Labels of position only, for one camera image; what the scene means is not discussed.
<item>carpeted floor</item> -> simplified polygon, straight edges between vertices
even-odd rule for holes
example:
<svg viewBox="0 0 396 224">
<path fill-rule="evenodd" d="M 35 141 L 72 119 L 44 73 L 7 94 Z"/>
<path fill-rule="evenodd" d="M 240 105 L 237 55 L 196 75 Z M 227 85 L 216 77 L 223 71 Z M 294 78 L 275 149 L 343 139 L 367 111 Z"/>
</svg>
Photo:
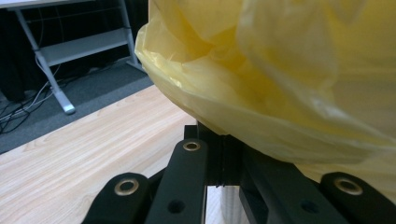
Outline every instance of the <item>carpeted floor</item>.
<svg viewBox="0 0 396 224">
<path fill-rule="evenodd" d="M 100 71 L 90 72 L 62 87 L 76 108 L 75 114 L 66 115 L 55 97 L 51 96 L 14 131 L 0 134 L 0 154 L 61 128 L 150 85 L 152 82 L 145 73 L 133 68 L 124 60 Z M 0 103 L 0 108 L 4 108 L 7 104 L 4 99 Z"/>
</svg>

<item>light wood tabletop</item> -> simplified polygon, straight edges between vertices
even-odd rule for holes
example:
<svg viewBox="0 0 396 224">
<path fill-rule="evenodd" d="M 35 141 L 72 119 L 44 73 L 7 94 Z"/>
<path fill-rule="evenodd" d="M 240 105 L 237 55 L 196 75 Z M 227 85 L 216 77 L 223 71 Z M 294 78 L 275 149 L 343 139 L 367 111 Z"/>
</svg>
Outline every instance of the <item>light wood tabletop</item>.
<svg viewBox="0 0 396 224">
<path fill-rule="evenodd" d="M 1 155 L 0 223 L 80 223 L 115 175 L 165 167 L 195 122 L 152 86 Z"/>
</svg>

